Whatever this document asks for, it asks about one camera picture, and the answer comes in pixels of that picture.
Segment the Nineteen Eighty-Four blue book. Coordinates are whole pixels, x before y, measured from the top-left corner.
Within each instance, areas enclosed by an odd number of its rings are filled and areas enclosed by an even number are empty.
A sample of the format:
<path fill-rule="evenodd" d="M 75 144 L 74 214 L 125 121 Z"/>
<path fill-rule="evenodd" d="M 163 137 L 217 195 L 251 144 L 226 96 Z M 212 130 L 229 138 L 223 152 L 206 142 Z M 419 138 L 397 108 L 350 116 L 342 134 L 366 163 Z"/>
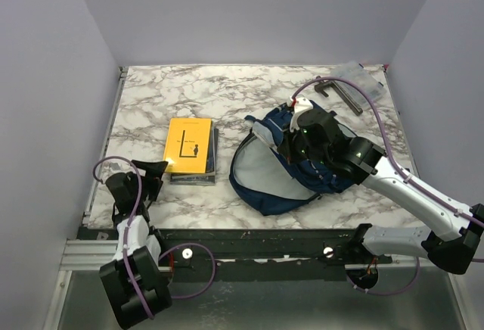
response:
<path fill-rule="evenodd" d="M 218 142 L 219 142 L 219 129 L 212 128 L 210 133 L 210 142 L 206 160 L 206 172 L 205 173 L 173 173 L 179 174 L 184 176 L 216 176 L 216 159 L 217 159 L 217 151 L 218 151 Z"/>

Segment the clear plastic organizer box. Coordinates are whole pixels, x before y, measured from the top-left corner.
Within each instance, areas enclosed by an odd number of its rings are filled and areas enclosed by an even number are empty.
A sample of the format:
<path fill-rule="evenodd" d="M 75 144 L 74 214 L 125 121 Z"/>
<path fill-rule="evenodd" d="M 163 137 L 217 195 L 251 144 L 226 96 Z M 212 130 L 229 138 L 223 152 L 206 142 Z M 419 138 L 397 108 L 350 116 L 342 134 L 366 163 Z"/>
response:
<path fill-rule="evenodd" d="M 373 78 L 361 64 L 355 61 L 335 66 L 331 70 L 331 74 L 356 84 L 372 101 L 380 99 L 386 92 L 383 84 Z"/>

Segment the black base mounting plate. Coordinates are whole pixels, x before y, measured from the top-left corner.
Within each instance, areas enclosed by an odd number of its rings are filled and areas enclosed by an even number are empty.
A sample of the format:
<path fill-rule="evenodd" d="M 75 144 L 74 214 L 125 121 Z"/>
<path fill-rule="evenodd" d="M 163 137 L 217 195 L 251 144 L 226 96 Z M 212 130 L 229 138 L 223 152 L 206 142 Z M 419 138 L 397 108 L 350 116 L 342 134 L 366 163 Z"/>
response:
<path fill-rule="evenodd" d="M 357 229 L 158 229 L 163 276 L 175 282 L 343 281 L 347 265 L 391 263 L 362 245 Z"/>

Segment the yellow book underneath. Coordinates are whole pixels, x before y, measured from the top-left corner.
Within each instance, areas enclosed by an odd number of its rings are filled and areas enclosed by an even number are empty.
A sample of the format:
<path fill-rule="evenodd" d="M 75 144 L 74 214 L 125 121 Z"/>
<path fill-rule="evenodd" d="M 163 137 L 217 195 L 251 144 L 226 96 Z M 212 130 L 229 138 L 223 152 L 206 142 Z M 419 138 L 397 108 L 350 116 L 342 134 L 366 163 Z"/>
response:
<path fill-rule="evenodd" d="M 210 118 L 172 118 L 163 152 L 163 159 L 168 163 L 166 171 L 205 173 L 211 129 Z"/>

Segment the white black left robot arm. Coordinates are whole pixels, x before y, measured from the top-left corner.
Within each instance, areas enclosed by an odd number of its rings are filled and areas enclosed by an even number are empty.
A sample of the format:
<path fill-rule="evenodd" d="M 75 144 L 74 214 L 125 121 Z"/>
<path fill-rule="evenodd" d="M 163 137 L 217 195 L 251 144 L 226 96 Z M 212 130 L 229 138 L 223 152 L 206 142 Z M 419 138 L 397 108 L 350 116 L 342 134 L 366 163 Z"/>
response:
<path fill-rule="evenodd" d="M 112 220 L 118 235 L 113 259 L 99 276 L 122 329 L 152 319 L 172 306 L 168 279 L 158 268 L 168 254 L 160 233 L 150 225 L 148 209 L 158 199 L 168 163 L 127 160 L 128 173 L 96 177 L 113 196 Z"/>

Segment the navy blue student backpack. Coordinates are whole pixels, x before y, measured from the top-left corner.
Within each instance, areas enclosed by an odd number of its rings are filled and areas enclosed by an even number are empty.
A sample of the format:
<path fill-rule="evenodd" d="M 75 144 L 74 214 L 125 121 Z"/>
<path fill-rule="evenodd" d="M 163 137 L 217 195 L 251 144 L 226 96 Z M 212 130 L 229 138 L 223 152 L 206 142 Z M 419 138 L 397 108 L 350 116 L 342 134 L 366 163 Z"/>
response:
<path fill-rule="evenodd" d="M 277 152 L 292 113 L 286 104 L 269 111 L 263 119 L 247 115 L 249 134 L 232 157 L 229 182 L 236 194 L 264 216 L 295 210 L 322 195 L 339 194 L 354 185 L 322 163 L 288 164 Z"/>

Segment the aluminium extrusion rail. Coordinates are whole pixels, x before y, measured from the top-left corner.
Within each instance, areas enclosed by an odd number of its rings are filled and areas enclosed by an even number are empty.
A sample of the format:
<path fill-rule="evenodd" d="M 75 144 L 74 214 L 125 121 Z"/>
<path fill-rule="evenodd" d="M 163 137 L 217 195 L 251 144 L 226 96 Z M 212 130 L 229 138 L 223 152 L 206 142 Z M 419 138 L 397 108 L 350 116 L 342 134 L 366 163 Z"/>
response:
<path fill-rule="evenodd" d="M 98 271 L 116 253 L 117 241 L 69 240 L 60 260 L 61 271 Z"/>

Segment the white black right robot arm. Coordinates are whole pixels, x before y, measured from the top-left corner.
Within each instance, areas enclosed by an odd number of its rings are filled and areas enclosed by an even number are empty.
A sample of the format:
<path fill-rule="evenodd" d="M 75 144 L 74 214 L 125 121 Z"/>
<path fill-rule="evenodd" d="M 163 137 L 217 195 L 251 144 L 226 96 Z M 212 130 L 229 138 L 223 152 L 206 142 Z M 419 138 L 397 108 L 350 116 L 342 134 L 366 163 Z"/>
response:
<path fill-rule="evenodd" d="M 406 209 L 423 226 L 369 226 L 348 244 L 349 257 L 365 263 L 380 255 L 427 258 L 440 269 L 464 274 L 473 262 L 483 234 L 483 206 L 453 200 L 412 175 L 392 158 L 389 148 L 356 136 L 347 137 L 332 114 L 306 98 L 291 98 L 278 153 L 289 164 L 321 163 L 337 176 L 363 185 Z"/>

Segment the dark book at bottom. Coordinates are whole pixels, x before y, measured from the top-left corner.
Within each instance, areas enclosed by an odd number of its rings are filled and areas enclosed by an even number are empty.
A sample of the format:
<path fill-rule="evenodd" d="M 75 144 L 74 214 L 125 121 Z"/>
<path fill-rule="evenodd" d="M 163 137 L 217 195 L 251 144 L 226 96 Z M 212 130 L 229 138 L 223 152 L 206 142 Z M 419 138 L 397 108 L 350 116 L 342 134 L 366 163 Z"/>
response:
<path fill-rule="evenodd" d="M 170 176 L 171 185 L 196 185 L 196 186 L 212 186 L 216 184 L 215 176 L 184 176 L 179 174 L 172 174 Z"/>

